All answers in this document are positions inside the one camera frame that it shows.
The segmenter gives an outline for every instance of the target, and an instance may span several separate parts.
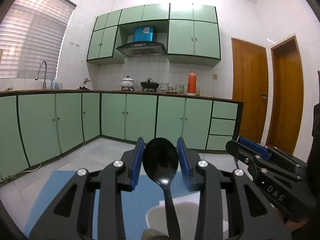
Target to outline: pot lid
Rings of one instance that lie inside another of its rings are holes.
[[[127,76],[126,78],[121,79],[121,81],[134,81],[134,80],[129,76]]]
[[[152,78],[148,78],[148,80],[143,81],[143,83],[153,83],[153,84],[158,84],[157,82],[152,81]]]

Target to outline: blue gripper pad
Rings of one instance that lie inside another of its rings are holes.
[[[139,173],[142,163],[142,155],[144,150],[144,140],[141,138],[139,144],[136,145],[134,151],[136,151],[136,157],[134,159],[133,165],[132,165],[132,179],[130,182],[130,187],[132,190],[136,187],[138,184],[139,179]]]
[[[266,148],[262,147],[259,144],[256,144],[250,140],[248,140],[247,138],[244,137],[240,137],[238,139],[238,142],[243,144],[244,146],[248,147],[249,149],[252,149],[253,151],[260,153],[262,159],[264,159],[265,161],[269,161],[270,160],[270,155],[269,152]]]
[[[189,168],[188,161],[186,158],[185,149],[186,148],[183,147],[181,139],[179,138],[177,140],[177,152],[178,152],[181,172],[182,172],[182,176],[183,176],[183,181],[184,181],[187,189],[190,189],[190,187],[191,187],[190,168]]]

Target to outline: kitchen faucet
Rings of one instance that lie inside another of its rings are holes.
[[[41,62],[40,68],[39,68],[39,71],[38,71],[38,74],[37,74],[35,80],[38,80],[38,75],[39,75],[39,72],[40,72],[40,69],[41,69],[43,63],[45,65],[45,71],[44,71],[44,81],[43,81],[42,89],[45,89],[45,78],[47,77],[47,62],[46,61]]]

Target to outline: blue box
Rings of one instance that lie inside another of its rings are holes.
[[[138,27],[134,30],[133,42],[136,41],[153,41],[153,27]]]

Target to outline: door frame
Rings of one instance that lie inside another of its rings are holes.
[[[274,104],[274,101],[275,101],[275,90],[274,90],[274,73],[275,73],[275,49],[278,49],[279,47],[283,46],[284,44],[288,43],[288,42],[291,42],[291,41],[294,41],[295,45],[296,45],[296,49],[297,49],[297,53],[298,53],[298,56],[299,56],[299,67],[300,67],[300,81],[302,83],[302,108],[301,108],[301,120],[300,120],[300,127],[299,127],[299,133],[298,133],[298,136],[297,136],[297,139],[296,139],[296,145],[297,145],[297,141],[298,141],[298,138],[299,138],[299,134],[300,134],[300,128],[301,128],[301,121],[302,121],[302,114],[303,114],[303,102],[304,102],[304,82],[303,82],[303,70],[302,70],[302,62],[301,62],[301,55],[300,55],[300,50],[299,50],[299,46],[298,46],[298,42],[297,42],[297,38],[296,38],[296,35],[293,35],[289,38],[287,38],[285,41],[282,41],[281,43],[271,47],[271,57],[272,57],[272,70],[273,70],[273,97],[272,97],[272,112],[271,112],[271,119],[270,119],[270,124],[269,124],[269,129],[268,129],[268,136],[267,136],[267,141],[266,141],[266,145],[268,144],[269,140],[270,140],[270,134],[271,134],[271,131],[270,131],[270,128],[271,128],[271,125],[275,119],[275,104]]]
[[[262,134],[261,134],[261,138],[260,138],[260,142],[262,141],[263,139],[263,134],[264,134],[264,131],[265,131],[265,125],[266,125],[266,120],[267,120],[267,112],[268,112],[268,98],[269,98],[269,66],[268,66],[268,55],[267,55],[267,48],[266,47],[263,47],[259,44],[256,44],[256,43],[253,43],[253,42],[250,42],[250,41],[245,41],[245,40],[241,40],[241,39],[237,39],[237,38],[232,38],[231,37],[231,44],[232,44],[232,60],[234,62],[234,41],[240,41],[240,42],[243,42],[243,43],[246,43],[246,44],[249,44],[249,45],[255,45],[255,46],[258,46],[260,48],[263,48],[264,49],[264,56],[265,56],[265,59],[266,59],[266,62],[267,62],[267,106],[266,106],[266,114],[264,116],[264,123],[263,123],[263,130],[262,130]],[[235,100],[234,99],[234,86],[232,88],[232,100]]]

